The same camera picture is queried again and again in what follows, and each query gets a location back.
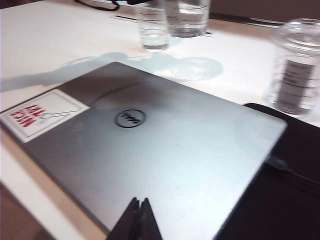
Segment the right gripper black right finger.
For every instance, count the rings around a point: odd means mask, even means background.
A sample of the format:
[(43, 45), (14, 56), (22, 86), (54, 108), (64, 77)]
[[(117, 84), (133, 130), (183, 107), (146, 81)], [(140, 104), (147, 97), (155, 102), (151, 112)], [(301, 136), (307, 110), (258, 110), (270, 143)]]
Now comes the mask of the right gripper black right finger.
[(138, 217), (138, 240), (162, 240), (156, 218), (148, 198), (141, 203)]

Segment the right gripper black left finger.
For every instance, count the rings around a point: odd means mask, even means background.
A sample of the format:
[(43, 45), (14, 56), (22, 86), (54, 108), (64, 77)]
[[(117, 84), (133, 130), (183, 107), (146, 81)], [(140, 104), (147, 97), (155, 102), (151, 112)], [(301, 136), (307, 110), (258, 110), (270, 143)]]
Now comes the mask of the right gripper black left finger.
[(134, 237), (134, 228), (140, 207), (139, 200), (134, 197), (121, 217), (117, 221), (112, 231), (108, 234), (107, 240), (132, 240)]

